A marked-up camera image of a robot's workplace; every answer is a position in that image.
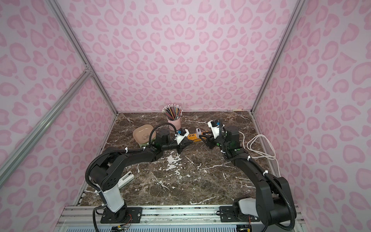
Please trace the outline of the orange power strip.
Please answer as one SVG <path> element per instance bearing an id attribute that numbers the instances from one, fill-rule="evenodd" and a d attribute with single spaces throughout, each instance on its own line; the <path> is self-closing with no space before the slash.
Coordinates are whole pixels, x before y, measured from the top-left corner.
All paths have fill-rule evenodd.
<path id="1" fill-rule="evenodd" d="M 189 140 L 191 140 L 191 141 L 193 141 L 193 142 L 199 142 L 199 141 L 201 141 L 201 138 L 200 138 L 200 135 L 206 135 L 207 134 L 207 132 L 202 132 L 201 134 L 198 134 L 198 133 L 193 133 L 193 134 L 189 134 L 188 136 L 187 136 L 187 138 L 189 139 Z"/>

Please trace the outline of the white USB charger adapter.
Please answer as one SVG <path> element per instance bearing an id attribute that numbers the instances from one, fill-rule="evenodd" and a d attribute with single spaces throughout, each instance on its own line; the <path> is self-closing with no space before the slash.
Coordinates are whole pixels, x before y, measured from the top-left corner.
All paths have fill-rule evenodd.
<path id="1" fill-rule="evenodd" d="M 196 135 L 197 135 L 197 137 L 199 137 L 202 134 L 203 134 L 203 132 L 202 132 L 201 128 L 196 128 Z"/>

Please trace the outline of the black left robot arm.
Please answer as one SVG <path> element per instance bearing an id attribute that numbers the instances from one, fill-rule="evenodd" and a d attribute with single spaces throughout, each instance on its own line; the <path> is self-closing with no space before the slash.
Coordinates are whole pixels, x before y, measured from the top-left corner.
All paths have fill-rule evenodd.
<path id="1" fill-rule="evenodd" d="M 124 170 L 135 164 L 155 162 L 168 150 L 180 154 L 192 143 L 188 136 L 189 131 L 185 128 L 177 129 L 171 123 L 159 124 L 150 132 L 145 147 L 108 148 L 94 158 L 86 169 L 85 181 L 98 192 L 105 208 L 112 213 L 122 211 L 126 203 L 121 196 L 119 181 Z"/>

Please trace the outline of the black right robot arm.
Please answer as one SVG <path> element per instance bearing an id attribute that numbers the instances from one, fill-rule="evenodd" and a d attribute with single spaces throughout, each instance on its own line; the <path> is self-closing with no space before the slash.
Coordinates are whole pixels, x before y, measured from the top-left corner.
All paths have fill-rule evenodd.
<path id="1" fill-rule="evenodd" d="M 262 224 L 293 230 L 297 212 L 288 181 L 263 169 L 253 159 L 241 146 L 238 127 L 225 126 L 222 120 L 211 120 L 208 127 L 210 131 L 200 135 L 201 140 L 210 149 L 220 148 L 224 159 L 239 168 L 254 184 L 256 212 Z"/>

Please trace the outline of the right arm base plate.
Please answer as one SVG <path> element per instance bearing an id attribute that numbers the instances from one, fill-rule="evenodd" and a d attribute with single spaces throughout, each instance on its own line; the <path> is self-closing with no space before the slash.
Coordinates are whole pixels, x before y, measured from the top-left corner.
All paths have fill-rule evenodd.
<path id="1" fill-rule="evenodd" d="M 220 206 L 216 215 L 220 216 L 221 222 L 260 222 L 257 216 L 243 214 L 235 206 Z"/>

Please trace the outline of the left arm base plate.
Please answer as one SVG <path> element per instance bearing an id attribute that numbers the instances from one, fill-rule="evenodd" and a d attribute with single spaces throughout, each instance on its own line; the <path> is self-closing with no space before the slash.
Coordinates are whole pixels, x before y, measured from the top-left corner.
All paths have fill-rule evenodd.
<path id="1" fill-rule="evenodd" d="M 140 223 L 143 213 L 142 207 L 123 207 L 116 213 L 110 209 L 104 209 L 101 217 L 101 224 L 126 224 L 126 223 Z"/>

